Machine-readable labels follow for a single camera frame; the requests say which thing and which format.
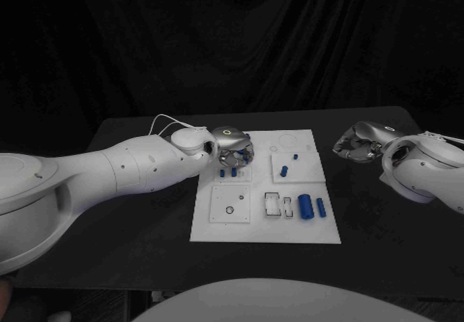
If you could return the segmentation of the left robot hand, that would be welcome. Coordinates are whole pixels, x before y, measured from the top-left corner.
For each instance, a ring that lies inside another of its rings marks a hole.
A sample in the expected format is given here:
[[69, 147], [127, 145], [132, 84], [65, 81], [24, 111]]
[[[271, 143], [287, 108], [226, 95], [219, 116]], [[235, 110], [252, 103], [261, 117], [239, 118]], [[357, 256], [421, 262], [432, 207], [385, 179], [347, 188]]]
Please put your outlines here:
[[230, 168], [248, 166], [254, 160], [254, 144], [248, 135], [235, 127], [212, 130], [217, 143], [219, 163]]

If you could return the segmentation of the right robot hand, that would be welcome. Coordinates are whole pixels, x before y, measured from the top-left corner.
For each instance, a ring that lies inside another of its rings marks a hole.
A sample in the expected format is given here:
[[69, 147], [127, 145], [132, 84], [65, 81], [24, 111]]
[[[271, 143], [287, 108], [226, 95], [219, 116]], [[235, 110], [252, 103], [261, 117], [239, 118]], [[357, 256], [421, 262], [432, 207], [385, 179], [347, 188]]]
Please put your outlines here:
[[369, 163], [380, 157], [392, 142], [405, 134], [372, 121], [359, 121], [334, 143], [333, 153], [356, 163]]

